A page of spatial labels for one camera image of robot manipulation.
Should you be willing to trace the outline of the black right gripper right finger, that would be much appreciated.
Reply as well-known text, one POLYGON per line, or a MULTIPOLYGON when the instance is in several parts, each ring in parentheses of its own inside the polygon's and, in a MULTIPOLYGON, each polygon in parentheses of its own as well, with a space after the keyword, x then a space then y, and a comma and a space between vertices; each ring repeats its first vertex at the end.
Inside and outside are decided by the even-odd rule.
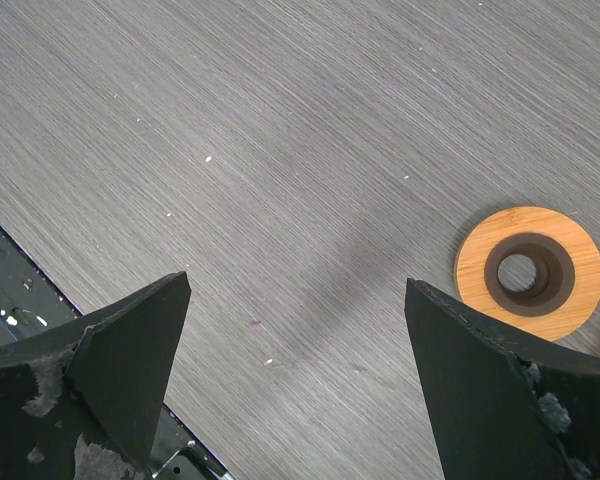
POLYGON ((405 317, 447 479, 600 479, 600 358, 422 280, 405 317))

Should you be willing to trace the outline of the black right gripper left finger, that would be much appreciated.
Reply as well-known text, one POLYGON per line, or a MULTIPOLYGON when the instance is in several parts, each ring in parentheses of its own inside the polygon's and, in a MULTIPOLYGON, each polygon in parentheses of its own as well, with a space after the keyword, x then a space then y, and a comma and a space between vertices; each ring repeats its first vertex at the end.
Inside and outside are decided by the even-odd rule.
POLYGON ((0 479, 147 479, 191 289, 169 274, 0 347, 0 479))

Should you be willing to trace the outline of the wooden ring dripper holder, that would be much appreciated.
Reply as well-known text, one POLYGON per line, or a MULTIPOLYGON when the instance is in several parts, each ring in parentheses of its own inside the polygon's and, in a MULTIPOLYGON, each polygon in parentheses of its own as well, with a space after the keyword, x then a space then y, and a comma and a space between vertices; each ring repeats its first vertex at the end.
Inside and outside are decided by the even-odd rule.
POLYGON ((468 233, 455 257, 454 281, 471 308, 556 341, 583 326, 600 302, 600 251, 563 213, 511 207, 468 233))

